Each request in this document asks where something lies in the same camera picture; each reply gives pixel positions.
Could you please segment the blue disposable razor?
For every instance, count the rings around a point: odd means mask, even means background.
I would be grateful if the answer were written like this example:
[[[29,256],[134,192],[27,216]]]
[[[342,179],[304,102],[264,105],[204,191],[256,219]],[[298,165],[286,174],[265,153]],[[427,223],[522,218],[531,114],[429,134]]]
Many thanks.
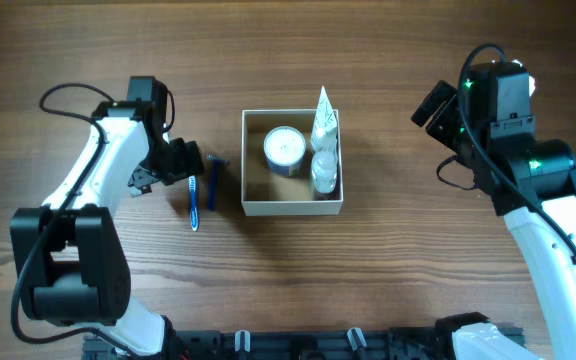
[[[212,164],[207,209],[215,211],[220,170],[222,167],[227,167],[230,164],[230,161],[211,154],[207,156],[207,160]]]

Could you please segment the blue white toothbrush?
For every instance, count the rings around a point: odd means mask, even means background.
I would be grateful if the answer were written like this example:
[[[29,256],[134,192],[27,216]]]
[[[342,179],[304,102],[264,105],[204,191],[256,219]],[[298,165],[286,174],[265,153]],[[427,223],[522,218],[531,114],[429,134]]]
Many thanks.
[[[199,211],[198,211],[198,186],[195,176],[188,178],[190,192],[190,225],[193,232],[199,229]]]

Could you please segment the cotton swab tub blue label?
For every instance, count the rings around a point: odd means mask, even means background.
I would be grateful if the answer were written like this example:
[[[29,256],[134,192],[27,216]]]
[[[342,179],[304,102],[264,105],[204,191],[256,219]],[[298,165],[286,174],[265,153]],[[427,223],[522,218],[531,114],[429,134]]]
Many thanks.
[[[300,131],[290,126],[272,129],[263,143],[264,155],[269,169],[280,176],[298,174],[307,146]]]

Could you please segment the white cream tube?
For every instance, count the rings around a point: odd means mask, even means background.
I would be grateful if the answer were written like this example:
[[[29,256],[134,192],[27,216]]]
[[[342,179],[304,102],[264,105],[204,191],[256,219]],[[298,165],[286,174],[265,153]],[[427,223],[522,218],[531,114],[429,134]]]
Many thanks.
[[[337,133],[337,116],[326,89],[322,86],[310,138],[312,150],[314,152],[333,151],[337,144]]]

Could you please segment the clear spray bottle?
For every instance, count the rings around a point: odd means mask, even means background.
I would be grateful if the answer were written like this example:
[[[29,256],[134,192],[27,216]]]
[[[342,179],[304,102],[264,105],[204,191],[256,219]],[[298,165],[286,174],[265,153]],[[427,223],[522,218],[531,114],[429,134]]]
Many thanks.
[[[310,169],[310,194],[313,200],[330,199],[335,192],[338,177],[337,158],[333,152],[314,154]]]

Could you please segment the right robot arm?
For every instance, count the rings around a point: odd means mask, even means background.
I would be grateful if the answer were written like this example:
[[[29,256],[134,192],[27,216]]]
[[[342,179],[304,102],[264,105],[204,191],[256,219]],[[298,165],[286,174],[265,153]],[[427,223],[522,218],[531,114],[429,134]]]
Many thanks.
[[[576,155],[537,140],[534,91],[518,61],[471,65],[457,86],[438,81],[411,120],[490,197],[528,266],[555,357],[576,359]]]

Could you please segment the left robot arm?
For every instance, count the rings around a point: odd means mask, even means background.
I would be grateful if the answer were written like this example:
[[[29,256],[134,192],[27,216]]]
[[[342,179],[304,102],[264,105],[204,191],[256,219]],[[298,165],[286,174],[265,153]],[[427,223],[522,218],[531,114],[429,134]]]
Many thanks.
[[[131,77],[125,100],[105,94],[81,119],[90,134],[67,177],[10,221],[12,332],[34,345],[89,333],[127,358],[188,359],[171,321],[132,296],[114,215],[126,193],[156,183],[195,190],[205,171],[198,145],[170,138],[174,97],[153,76]]]

